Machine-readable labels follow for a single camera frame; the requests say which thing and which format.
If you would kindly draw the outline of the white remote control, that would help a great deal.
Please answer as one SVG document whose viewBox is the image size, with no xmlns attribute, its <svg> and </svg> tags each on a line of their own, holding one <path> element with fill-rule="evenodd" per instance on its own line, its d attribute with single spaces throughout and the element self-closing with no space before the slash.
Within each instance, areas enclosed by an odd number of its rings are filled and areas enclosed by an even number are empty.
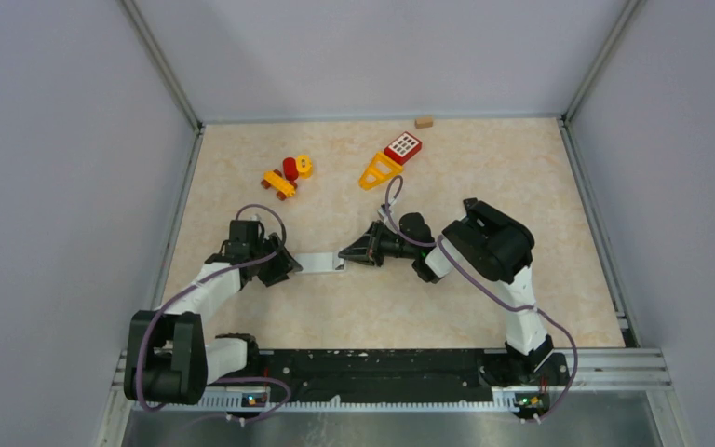
<svg viewBox="0 0 715 447">
<path fill-rule="evenodd" d="M 298 253 L 294 259 L 302 268 L 300 274 L 331 274 L 345 270 L 345 260 L 338 256 L 337 251 Z"/>
</svg>

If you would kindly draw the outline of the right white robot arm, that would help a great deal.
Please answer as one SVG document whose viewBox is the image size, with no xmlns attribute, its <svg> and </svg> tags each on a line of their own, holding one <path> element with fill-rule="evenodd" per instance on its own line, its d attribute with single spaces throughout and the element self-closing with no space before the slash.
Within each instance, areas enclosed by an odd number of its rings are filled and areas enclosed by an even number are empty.
<svg viewBox="0 0 715 447">
<path fill-rule="evenodd" d="M 549 318 L 533 291 L 531 231 L 476 198 L 464 205 L 464 216 L 439 235 L 422 214 L 394 220 L 390 206 L 383 205 L 379 219 L 338 256 L 376 267 L 388 257 L 409 259 L 418 277 L 431 284 L 458 272 L 506 312 L 506 351 L 482 362 L 482 379 L 491 386 L 571 386 L 573 375 L 555 351 L 545 326 Z"/>
</svg>

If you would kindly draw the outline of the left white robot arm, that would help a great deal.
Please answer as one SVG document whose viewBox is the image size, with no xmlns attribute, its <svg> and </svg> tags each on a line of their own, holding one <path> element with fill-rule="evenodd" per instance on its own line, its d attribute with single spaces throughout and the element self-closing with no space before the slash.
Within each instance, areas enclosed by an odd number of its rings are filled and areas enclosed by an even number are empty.
<svg viewBox="0 0 715 447">
<path fill-rule="evenodd" d="M 261 360 L 248 335 L 206 343 L 205 323 L 254 278 L 266 287 L 301 271 L 285 247 L 287 233 L 266 233 L 257 220 L 233 220 L 228 238 L 196 278 L 164 305 L 139 310 L 130 320 L 123 390 L 150 409 L 194 404 L 225 375 L 240 385 L 255 382 Z"/>
</svg>

